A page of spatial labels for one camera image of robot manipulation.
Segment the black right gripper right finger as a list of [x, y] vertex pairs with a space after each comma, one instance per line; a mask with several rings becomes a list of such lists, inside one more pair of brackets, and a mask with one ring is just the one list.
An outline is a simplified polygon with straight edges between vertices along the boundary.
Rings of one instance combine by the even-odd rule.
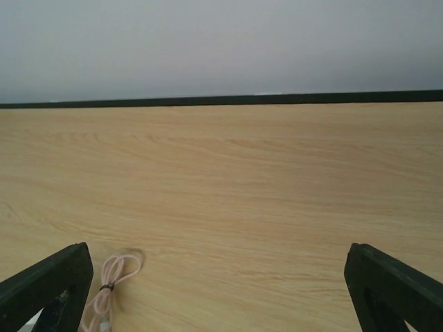
[[363, 331], [442, 330], [442, 283], [366, 243], [353, 243], [344, 277]]

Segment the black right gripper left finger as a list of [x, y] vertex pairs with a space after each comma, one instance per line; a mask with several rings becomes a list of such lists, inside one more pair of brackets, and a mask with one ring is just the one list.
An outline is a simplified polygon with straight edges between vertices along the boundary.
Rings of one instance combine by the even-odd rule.
[[1, 282], [1, 330], [77, 331], [93, 279], [85, 242], [69, 245]]

